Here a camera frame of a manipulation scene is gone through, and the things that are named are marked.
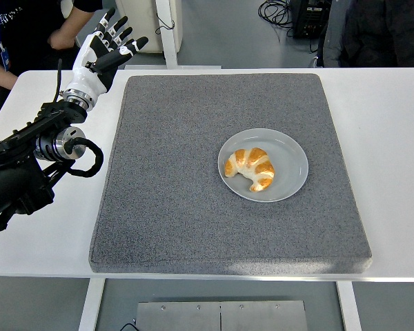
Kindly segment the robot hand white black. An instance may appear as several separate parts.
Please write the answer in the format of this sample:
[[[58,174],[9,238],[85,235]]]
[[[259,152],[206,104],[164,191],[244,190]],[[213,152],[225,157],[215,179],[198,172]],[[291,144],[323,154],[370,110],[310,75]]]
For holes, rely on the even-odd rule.
[[[80,91],[95,100],[109,91],[119,66],[134,57],[147,43],[147,37],[131,39],[132,28],[123,16],[110,24],[115,9],[109,9],[89,34],[72,67],[73,78],[65,91]]]

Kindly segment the person's left hand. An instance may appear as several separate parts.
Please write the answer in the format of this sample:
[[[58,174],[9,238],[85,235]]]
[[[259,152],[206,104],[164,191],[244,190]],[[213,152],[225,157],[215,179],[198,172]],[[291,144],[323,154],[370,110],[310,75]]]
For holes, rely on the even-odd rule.
[[[55,50],[70,49],[75,45],[75,39],[77,34],[78,32],[76,29],[62,27],[58,30],[55,30],[48,37],[48,44],[52,49]]]

